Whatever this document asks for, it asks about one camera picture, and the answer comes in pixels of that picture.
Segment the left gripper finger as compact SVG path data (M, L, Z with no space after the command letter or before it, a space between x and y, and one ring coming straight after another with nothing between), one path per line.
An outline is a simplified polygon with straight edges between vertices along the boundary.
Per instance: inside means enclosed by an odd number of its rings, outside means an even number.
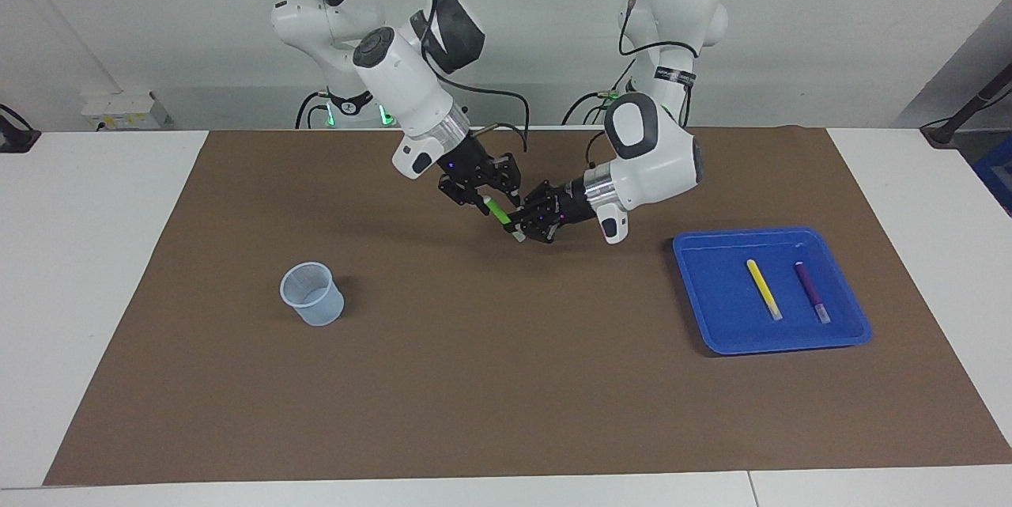
M557 214L529 214L517 219L517 229L527 237L542 244L552 244L554 234L561 226L561 216Z
M549 180L543 180L524 198L522 205L518 208L518 215L558 215L559 189L553 186Z

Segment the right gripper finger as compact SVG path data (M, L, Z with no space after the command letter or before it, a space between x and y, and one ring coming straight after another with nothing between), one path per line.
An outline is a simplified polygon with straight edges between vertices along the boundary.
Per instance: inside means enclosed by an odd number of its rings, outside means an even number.
M451 178L440 178L440 190L459 206L471 205L483 215L490 215L490 208L485 204L485 197L478 193L474 186L455 182Z
M489 186L506 195L511 203L521 203L519 189L522 175L512 153L490 158L493 174L490 175Z

